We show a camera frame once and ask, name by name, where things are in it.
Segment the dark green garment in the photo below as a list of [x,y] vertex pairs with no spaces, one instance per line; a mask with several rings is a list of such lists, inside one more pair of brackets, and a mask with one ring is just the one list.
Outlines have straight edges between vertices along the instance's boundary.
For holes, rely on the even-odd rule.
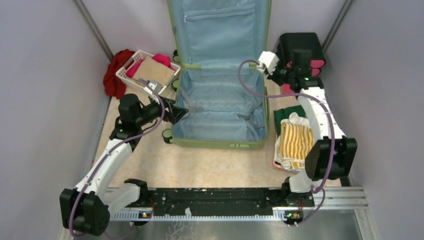
[[281,134],[281,121],[288,119],[292,113],[296,113],[299,117],[306,118],[306,113],[301,105],[290,106],[273,111],[277,136]]

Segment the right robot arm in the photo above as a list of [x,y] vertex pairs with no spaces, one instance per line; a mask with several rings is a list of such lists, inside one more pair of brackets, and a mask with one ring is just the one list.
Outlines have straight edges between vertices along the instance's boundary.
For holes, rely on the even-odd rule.
[[260,56],[267,78],[279,86],[288,85],[305,113],[292,112],[281,120],[275,143],[276,165],[296,172],[282,184],[281,199],[287,206],[308,200],[315,182],[320,190],[327,180],[347,176],[358,147],[331,112],[324,84],[313,74],[311,51],[295,49],[293,57],[287,65],[273,52]]

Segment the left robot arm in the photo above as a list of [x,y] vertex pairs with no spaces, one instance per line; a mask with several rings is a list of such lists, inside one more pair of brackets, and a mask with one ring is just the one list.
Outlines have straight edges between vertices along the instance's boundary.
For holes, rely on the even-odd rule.
[[120,188],[107,192],[119,168],[133,154],[142,137],[154,131],[161,122],[176,124],[189,113],[187,108],[177,106],[175,100],[157,94],[149,96],[149,100],[150,103],[144,105],[133,93],[119,100],[119,115],[100,158],[75,187],[61,192],[62,224],[73,238],[101,236],[111,217],[122,209],[131,204],[144,207],[149,203],[148,185],[143,180],[129,178]]

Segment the black pink drawer cabinet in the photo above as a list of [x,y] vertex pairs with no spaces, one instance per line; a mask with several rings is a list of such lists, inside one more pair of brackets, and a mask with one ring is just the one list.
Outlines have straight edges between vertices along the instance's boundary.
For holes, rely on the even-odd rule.
[[279,37],[276,55],[279,64],[291,67],[293,50],[303,49],[311,51],[311,75],[318,76],[321,68],[326,64],[326,59],[318,35],[315,32],[287,32]]

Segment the yellow white striped garment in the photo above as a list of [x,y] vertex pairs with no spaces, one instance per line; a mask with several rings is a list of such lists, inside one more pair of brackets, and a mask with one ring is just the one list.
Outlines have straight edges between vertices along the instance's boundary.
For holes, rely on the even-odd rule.
[[281,124],[282,165],[290,171],[305,168],[305,160],[314,145],[314,134],[309,126],[283,122]]

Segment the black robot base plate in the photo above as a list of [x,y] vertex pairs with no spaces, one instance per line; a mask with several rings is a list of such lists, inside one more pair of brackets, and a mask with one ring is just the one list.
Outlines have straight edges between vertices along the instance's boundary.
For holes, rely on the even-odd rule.
[[276,207],[313,207],[311,193],[295,198],[286,190],[268,187],[245,188],[156,188],[129,207],[152,208],[155,217],[244,217],[268,216]]

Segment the green hard-shell suitcase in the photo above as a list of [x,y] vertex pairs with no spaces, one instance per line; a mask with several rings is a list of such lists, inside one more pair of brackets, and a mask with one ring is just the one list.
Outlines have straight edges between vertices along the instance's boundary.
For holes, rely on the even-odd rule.
[[253,61],[266,49],[269,0],[170,0],[181,64],[172,83],[188,109],[163,131],[164,142],[188,148],[260,150],[269,135],[263,74]]

